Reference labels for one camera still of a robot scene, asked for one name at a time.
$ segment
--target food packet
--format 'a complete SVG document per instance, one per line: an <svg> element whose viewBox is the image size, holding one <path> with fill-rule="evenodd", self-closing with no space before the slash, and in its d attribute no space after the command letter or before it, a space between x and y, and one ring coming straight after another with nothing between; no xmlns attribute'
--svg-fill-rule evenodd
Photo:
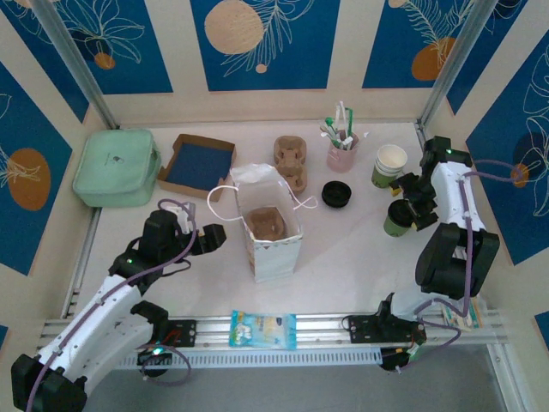
<svg viewBox="0 0 549 412"><path fill-rule="evenodd" d="M232 312L229 346L271 349L297 349L295 315L266 315Z"/></svg>

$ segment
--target pen holder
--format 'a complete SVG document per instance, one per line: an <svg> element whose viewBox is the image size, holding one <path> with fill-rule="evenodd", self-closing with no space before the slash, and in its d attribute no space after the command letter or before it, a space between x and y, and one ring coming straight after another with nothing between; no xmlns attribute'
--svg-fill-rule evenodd
<svg viewBox="0 0 549 412"><path fill-rule="evenodd" d="M350 150L341 150L334 146L332 142L329 143L328 158L326 163L328 167L334 172L345 173L353 168L354 158L359 151L359 137L352 134L353 144Z"/></svg>

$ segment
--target black lid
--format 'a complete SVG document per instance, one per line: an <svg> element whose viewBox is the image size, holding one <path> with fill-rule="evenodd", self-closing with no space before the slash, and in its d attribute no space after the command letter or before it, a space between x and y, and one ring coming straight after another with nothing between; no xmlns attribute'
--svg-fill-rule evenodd
<svg viewBox="0 0 549 412"><path fill-rule="evenodd" d="M351 188L337 180L328 182L323 188L323 201L331 208L342 208L351 198Z"/></svg>
<svg viewBox="0 0 549 412"><path fill-rule="evenodd" d="M411 227L413 223L413 216L410 209L407 207L407 201L404 199L395 200L387 211L392 222L400 227Z"/></svg>

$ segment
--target mint green storage box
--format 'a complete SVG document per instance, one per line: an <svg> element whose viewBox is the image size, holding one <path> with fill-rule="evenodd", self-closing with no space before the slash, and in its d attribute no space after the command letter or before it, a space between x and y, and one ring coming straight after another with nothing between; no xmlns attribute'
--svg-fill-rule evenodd
<svg viewBox="0 0 549 412"><path fill-rule="evenodd" d="M141 206L153 195L160 163L150 131L100 131L86 142L72 188L93 208Z"/></svg>

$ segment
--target purple cable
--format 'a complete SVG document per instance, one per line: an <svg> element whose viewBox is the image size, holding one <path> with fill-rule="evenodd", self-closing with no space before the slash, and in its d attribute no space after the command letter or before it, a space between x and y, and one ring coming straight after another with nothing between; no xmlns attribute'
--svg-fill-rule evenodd
<svg viewBox="0 0 549 412"><path fill-rule="evenodd" d="M502 178L500 176L495 176L490 173L483 173L483 172L476 172L471 171L463 174L464 178L468 178L470 176L480 176L482 178L497 180L499 182L511 182L515 183L517 181L522 180L523 174L522 170L520 170L517 167L512 166L509 163L505 163L504 161L493 161L493 160L481 160L476 161L476 164L491 164L491 165L497 165L497 166L504 166L508 167L509 169L516 171L517 176L515 178ZM467 193L465 191L465 182L461 179L459 181L459 187L460 187L460 193L462 195L462 202L463 202L463 210L465 213L469 212L469 202L467 200ZM446 300L442 300L440 298L435 298L432 300L429 300L421 305L419 305L415 311L413 311L413 314L418 316L421 312L423 312L427 307L431 306L433 303L440 303L442 305L445 305L448 307L452 312L456 313L458 316L465 318L469 314L469 304L471 301L471 280L473 277L473 223L471 220L471 216L465 217L465 224L467 225L467 260L465 261L465 290L463 293L463 309L459 310L457 307L452 305L451 303L447 302ZM448 326L447 324L435 324L433 322L428 322L424 320L423 318L418 319L422 324L428 324L433 327L446 329L446 330L454 330L455 336L449 339L447 342L440 345L438 348L433 349L431 352L429 352L427 355L434 354L438 352L440 349L447 348L449 345L451 345L453 342L458 340L461 335L462 331L459 328L456 328L454 326ZM402 367L401 370L404 370L408 367L413 365L413 363L409 363L406 366Z"/></svg>
<svg viewBox="0 0 549 412"><path fill-rule="evenodd" d="M169 203L173 203L177 206L179 206L182 210L184 210L186 213L187 213L187 216L189 216L189 220L190 222L192 223L192 235L190 236L190 242L189 244L187 245L187 247L185 247L185 249L179 253L176 257L174 257L172 260L169 260L167 262L165 262L164 264L159 264L158 266L154 266L153 268L150 268L150 269L147 269L147 270L144 270L143 272L140 272L140 273L137 273L135 275L133 275L132 277L129 277L128 279L126 279L125 281L123 282L120 282L117 286L115 286L114 288L112 288L111 290L109 290L104 296L103 298L101 299L101 305L103 303L105 303L105 301L107 299L109 299L113 294L115 294L118 290L120 290L121 288L123 288L124 286L130 284L131 282L141 278L141 277L144 277L150 273L153 273L155 272L156 270L161 270L161 269L164 269L166 266L169 266L170 264L175 264L179 259L181 258L184 258L185 256L187 256L187 253L189 253L189 250L190 248L192 247L193 243L195 242L195 239L196 239L196 221L195 221L195 216L193 216L190 211L186 208L186 206L184 206L183 203L181 202L178 202L176 200L172 200L172 199L162 199L158 202L158 208L159 209L163 209L162 208L162 203L165 203L165 202L169 202ZM82 327L83 324L86 323L86 321L89 319L90 316L92 316L92 314L97 310L98 307L101 306L100 304L98 303L94 303L90 308L89 310L84 313L82 315L82 317L80 318L80 320L75 324L75 327L72 328L68 333L67 333L67 336L59 343L59 350L57 352L53 352L51 355L50 355L50 358L47 360L47 362L44 364L44 367L42 367L42 370L40 370L40 373L38 374L38 377L36 378L36 380L34 381L34 385L33 385L33 388L31 390L31 393L30 395L28 396L28 400L27 400L27 407L25 408L25 412L32 412L33 411L33 403L34 403L34 398L36 398L36 392L38 392L38 388L40 386L40 384L42 383L42 379L44 378L44 375L45 373L47 372L47 370L50 368L51 364L53 363L53 361L55 360L55 358L57 358L61 352L63 351L63 348L65 346L67 346L67 343L70 341L70 339L72 338L72 336L75 335L75 333Z"/></svg>
<svg viewBox="0 0 549 412"><path fill-rule="evenodd" d="M187 380L189 379L189 376L190 376L190 369L191 368L190 368L189 359L184 354L182 354L181 352L179 352L176 348L174 348L172 346L159 345L159 344L155 344L155 345L144 344L144 345L140 346L138 349L148 349L148 348L161 348L161 349L173 352L174 354L179 356L181 359L183 359L183 362L185 362L185 364L187 365L187 374L185 375L185 377L183 379L176 380L176 381L173 381L173 382L162 382L162 381L159 381L159 380L154 380L154 379L149 380L148 379L147 380L148 382L150 382L151 384L154 384L154 385L165 386L165 387L180 386L180 385L183 385L185 382L187 382ZM148 358L147 360L145 360L143 362L143 366L141 368L141 374L143 375L143 377L147 376L147 375L145 375L145 366L153 359L154 359L153 357L150 357L150 358Z"/></svg>

